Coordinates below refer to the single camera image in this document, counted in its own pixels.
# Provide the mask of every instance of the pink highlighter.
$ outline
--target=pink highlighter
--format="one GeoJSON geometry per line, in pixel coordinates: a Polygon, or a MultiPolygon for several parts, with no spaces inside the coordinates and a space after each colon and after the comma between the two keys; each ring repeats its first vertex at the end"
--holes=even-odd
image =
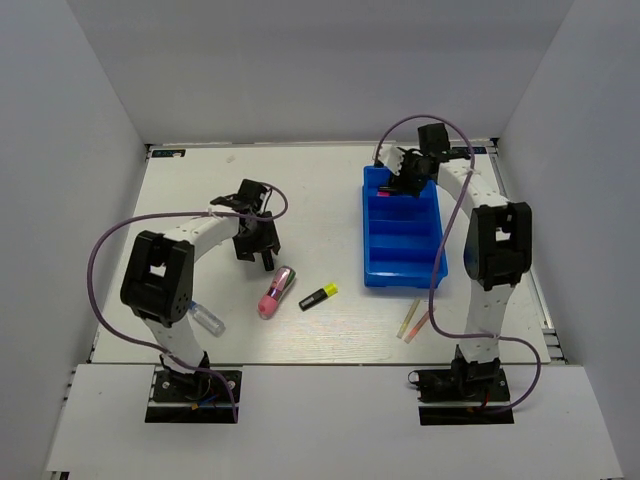
{"type": "Polygon", "coordinates": [[[263,319],[268,320],[273,316],[284,292],[291,286],[295,278],[296,272],[293,268],[284,266],[278,269],[273,276],[269,290],[258,303],[258,313],[263,319]]]}

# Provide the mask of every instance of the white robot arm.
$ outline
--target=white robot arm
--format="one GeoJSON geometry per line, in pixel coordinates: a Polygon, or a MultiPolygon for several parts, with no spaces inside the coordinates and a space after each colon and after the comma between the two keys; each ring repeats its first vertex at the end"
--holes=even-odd
{"type": "MultiPolygon", "coordinates": [[[[271,212],[262,211],[268,191],[263,184],[245,179],[238,193],[211,202],[209,216],[193,218],[164,233],[144,231],[136,237],[120,299],[149,327],[158,344],[187,365],[209,367],[207,353],[187,318],[195,262],[232,238],[239,260],[254,261],[254,254],[260,253],[265,269],[273,270],[271,254],[278,253],[280,242],[269,219],[271,212]]],[[[169,355],[162,354],[161,361],[171,374],[187,380],[197,377],[169,355]]]]}
{"type": "MultiPolygon", "coordinates": [[[[217,207],[217,211],[233,212],[228,207],[217,207]]],[[[164,238],[176,243],[186,241],[193,245],[194,263],[213,247],[223,241],[232,238],[238,233],[240,219],[238,217],[200,217],[189,220],[164,233],[164,238]]],[[[142,318],[144,324],[149,327],[151,333],[158,342],[172,355],[183,360],[189,365],[200,365],[205,358],[205,351],[196,340],[187,313],[170,326],[164,325],[152,318],[142,318]]],[[[189,370],[176,364],[170,357],[162,354],[163,365],[173,371],[183,374],[191,373],[189,370]]]]}
{"type": "MultiPolygon", "coordinates": [[[[418,134],[419,150],[392,147],[383,153],[381,164],[391,175],[381,190],[418,197],[433,180],[459,198],[470,171],[466,154],[451,150],[442,123],[420,127],[418,134]]],[[[463,396],[469,396],[488,388],[500,374],[497,337],[509,298],[531,267],[532,217],[526,203],[510,202],[477,174],[464,191],[461,209],[469,217],[464,264],[471,278],[464,333],[492,336],[461,338],[456,348],[451,365],[453,383],[463,396]]]]}

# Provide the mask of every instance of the white platform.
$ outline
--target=white platform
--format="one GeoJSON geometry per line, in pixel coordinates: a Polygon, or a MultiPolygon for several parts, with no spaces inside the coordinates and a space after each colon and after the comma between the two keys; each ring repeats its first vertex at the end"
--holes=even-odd
{"type": "MultiPolygon", "coordinates": [[[[410,367],[245,367],[237,425],[145,424],[154,367],[81,365],[47,468],[83,479],[620,477],[581,367],[545,367],[513,425],[420,426],[410,367]]],[[[512,394],[529,366],[508,366],[512,394]]]]}
{"type": "MultiPolygon", "coordinates": [[[[372,146],[253,146],[191,148],[183,158],[152,158],[140,192],[136,215],[162,211],[205,210],[219,195],[235,192],[243,178],[281,187],[290,200],[287,215],[276,222],[282,251],[277,265],[297,271],[297,280],[276,316],[261,320],[256,306],[272,274],[260,258],[254,264],[236,260],[231,241],[196,265],[194,300],[216,313],[227,325],[214,338],[199,325],[196,336],[214,364],[261,363],[386,363],[448,364],[455,341],[425,327],[407,345],[396,338],[415,289],[376,289],[363,285],[362,168],[371,162],[372,146]],[[329,282],[339,293],[301,312],[298,301],[329,282]]],[[[488,155],[478,156],[478,170],[497,182],[488,155]]],[[[445,223],[454,201],[440,191],[445,223]]],[[[270,209],[282,203],[274,194],[270,209]]],[[[118,329],[152,340],[151,333],[120,303],[119,290],[135,235],[163,231],[180,220],[154,220],[133,225],[125,254],[106,303],[105,314],[118,329]]],[[[436,316],[450,331],[464,329],[470,280],[462,262],[468,220],[461,214],[449,240],[449,276],[436,296],[436,316]]],[[[543,361],[549,356],[541,333],[542,312],[525,276],[511,297],[503,333],[529,340],[543,361]]],[[[418,314],[426,311],[423,302],[418,314]]],[[[100,331],[94,362],[153,363],[156,352],[126,344],[100,331]]],[[[514,344],[501,345],[505,363],[528,363],[531,353],[514,344]]]]}

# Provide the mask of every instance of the blue plastic bin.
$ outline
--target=blue plastic bin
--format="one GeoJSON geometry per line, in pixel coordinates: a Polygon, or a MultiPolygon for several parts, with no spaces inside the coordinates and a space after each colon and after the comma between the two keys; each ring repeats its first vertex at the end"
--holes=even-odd
{"type": "MultiPolygon", "coordinates": [[[[436,185],[429,182],[420,198],[378,196],[378,187],[386,184],[389,175],[387,168],[364,168],[364,284],[429,288],[442,240],[436,185]]],[[[447,273],[443,254],[436,286],[447,273]]]]}

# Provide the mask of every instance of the clear bottle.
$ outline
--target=clear bottle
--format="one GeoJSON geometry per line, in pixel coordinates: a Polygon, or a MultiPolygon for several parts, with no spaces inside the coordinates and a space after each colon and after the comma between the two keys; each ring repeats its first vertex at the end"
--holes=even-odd
{"type": "Polygon", "coordinates": [[[189,314],[196,322],[206,328],[214,337],[221,337],[227,327],[222,320],[196,302],[191,302],[189,314]]]}

